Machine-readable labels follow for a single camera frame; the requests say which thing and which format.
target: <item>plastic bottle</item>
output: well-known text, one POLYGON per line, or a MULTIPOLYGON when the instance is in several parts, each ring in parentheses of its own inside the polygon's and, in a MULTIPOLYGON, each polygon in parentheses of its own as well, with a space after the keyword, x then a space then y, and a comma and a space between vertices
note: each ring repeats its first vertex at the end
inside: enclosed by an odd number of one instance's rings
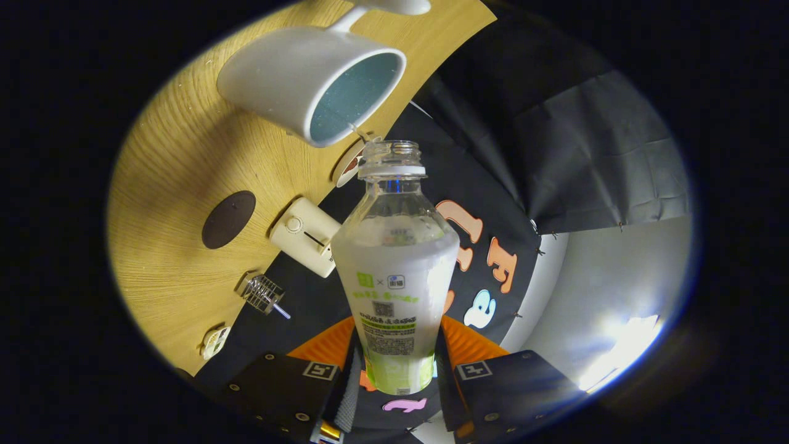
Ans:
POLYGON ((367 190, 331 240, 370 382, 416 393, 433 355, 460 244, 421 192, 427 177, 411 141, 370 141, 359 163, 367 190))

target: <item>dark brown oval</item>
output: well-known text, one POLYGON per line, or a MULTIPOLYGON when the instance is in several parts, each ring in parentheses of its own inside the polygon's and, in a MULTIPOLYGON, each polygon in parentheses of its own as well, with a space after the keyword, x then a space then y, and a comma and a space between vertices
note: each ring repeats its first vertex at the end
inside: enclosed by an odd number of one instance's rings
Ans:
POLYGON ((203 244, 212 250, 227 245, 244 229, 255 211, 255 195, 239 191, 211 211, 203 225, 203 244))

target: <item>black cloth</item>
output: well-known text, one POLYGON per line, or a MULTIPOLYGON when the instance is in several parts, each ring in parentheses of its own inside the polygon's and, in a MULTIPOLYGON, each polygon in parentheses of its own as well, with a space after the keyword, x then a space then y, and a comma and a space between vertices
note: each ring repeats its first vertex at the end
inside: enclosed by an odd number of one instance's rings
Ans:
MULTIPOLYGON (((540 237, 496 178, 423 112, 408 106, 388 138, 408 139, 420 144, 422 163, 428 172, 428 178, 422 180, 422 190, 430 202, 435 205, 450 199, 483 220, 483 231, 476 244, 470 242, 463 230, 454 226, 460 235, 461 246, 472 249, 473 259, 465 272, 457 265, 455 267, 450 286, 455 297, 447 315, 462 322, 477 293, 488 290, 497 304, 493 318, 482 329, 472 328, 498 344, 507 334, 514 312, 521 306, 537 260, 536 248, 540 245, 540 237), (502 283, 494 278, 493 268, 486 261, 493 236, 507 253, 518 256, 512 288, 506 295, 499 291, 502 283)), ((319 207, 336 220, 344 221, 361 200, 364 187, 362 181, 354 179, 331 191, 319 207)), ((244 306, 222 352, 208 361, 196 375, 196 381, 209 393, 223 388, 227 381, 261 354, 267 351, 287 353, 350 316, 336 272, 324 279, 280 253, 266 276, 286 291, 281 305, 292 318, 286 320, 276 313, 264 316, 251 306, 244 306)), ((423 423, 440 410, 435 379, 426 389, 404 397, 392 397, 378 391, 370 393, 363 387, 359 390, 354 430, 346 438, 347 442, 374 442, 380 440, 382 431, 388 431, 387 439, 400 439, 398 437, 406 428, 423 423), (404 413, 382 409, 384 404, 394 399, 418 401, 422 398, 427 398, 428 403, 421 410, 404 413)))
POLYGON ((678 146, 648 100, 539 17, 500 17, 439 68, 417 102, 499 178, 540 233, 690 212, 678 146))

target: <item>qr code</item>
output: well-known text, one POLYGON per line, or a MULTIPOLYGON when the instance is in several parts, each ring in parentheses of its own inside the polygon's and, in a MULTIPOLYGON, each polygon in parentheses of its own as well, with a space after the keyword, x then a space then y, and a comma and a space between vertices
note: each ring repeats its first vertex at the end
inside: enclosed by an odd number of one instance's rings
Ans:
POLYGON ((376 312, 376 316, 386 316, 388 318, 395 316, 395 305, 391 302, 372 301, 372 309, 376 312))

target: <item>bright light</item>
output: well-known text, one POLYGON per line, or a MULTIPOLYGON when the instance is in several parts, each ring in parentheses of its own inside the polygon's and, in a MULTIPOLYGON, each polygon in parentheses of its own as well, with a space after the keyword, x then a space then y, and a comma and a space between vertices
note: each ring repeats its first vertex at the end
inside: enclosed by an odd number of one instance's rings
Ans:
POLYGON ((614 348, 589 366, 581 376, 578 387, 591 393, 625 371, 657 337, 660 332, 657 318, 657 314, 647 318, 630 318, 622 328, 614 348))

